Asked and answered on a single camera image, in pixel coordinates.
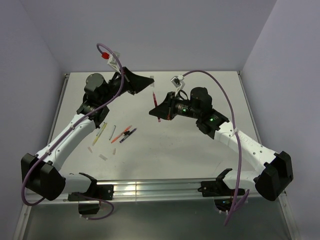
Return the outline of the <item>red pen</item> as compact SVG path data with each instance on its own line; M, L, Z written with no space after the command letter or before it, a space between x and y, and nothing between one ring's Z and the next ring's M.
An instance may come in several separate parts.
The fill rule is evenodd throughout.
M153 103L154 103L154 106L157 107L158 106L158 103L157 103L157 98L156 98L156 94L154 91L152 91L152 98L153 98ZM157 117L157 121L158 123L161 122L161 119L159 117Z

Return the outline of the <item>purple pen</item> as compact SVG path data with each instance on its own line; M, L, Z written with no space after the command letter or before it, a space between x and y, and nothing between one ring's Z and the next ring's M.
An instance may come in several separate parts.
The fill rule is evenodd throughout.
M130 137L135 131L137 130L137 128L134 128L132 131L130 131L128 134L126 134L119 142L123 143L128 137Z

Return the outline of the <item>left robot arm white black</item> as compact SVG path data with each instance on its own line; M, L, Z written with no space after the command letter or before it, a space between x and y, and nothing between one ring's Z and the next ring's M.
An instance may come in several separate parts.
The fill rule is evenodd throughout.
M98 193L97 180L85 173L63 176L60 170L81 141L98 129L109 113L107 103L123 93L138 94L154 83L154 79L136 75L123 67L106 81L100 73L85 81L82 104L68 126L35 155L21 159L23 189L29 189L49 201L61 194L80 194L91 200Z

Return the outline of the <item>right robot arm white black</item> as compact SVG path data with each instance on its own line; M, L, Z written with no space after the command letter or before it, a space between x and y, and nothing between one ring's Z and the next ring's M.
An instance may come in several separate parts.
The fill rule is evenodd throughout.
M249 137L233 126L222 113L213 108L212 97L205 87L195 87L189 99L180 99L171 91L164 101L149 111L151 116L171 121L176 116L193 118L200 132L241 155L252 167L252 171L236 173L228 169L216 183L217 191L229 194L236 187L257 190L268 201L275 201L293 181L291 156L276 152Z

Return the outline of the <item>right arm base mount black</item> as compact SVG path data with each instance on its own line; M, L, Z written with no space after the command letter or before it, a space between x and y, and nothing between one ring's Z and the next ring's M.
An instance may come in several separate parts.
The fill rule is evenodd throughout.
M207 197L222 197L215 199L215 207L220 212L229 212L233 202L234 189L230 189L223 181L223 178L216 178L211 181L202 181L200 187L197 189L204 198Z

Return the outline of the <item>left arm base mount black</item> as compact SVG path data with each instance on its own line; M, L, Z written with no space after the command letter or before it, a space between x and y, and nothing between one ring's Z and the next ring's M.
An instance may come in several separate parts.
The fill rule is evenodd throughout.
M115 207L110 202L113 199L114 186L112 184L98 184L93 190L90 190L85 193L71 193L68 195L67 200L69 202L78 202L78 212L83 217L89 219L101 219L101 217L95 217L98 214L99 210L102 210L102 204L107 204L110 206L109 212L104 218L109 217Z

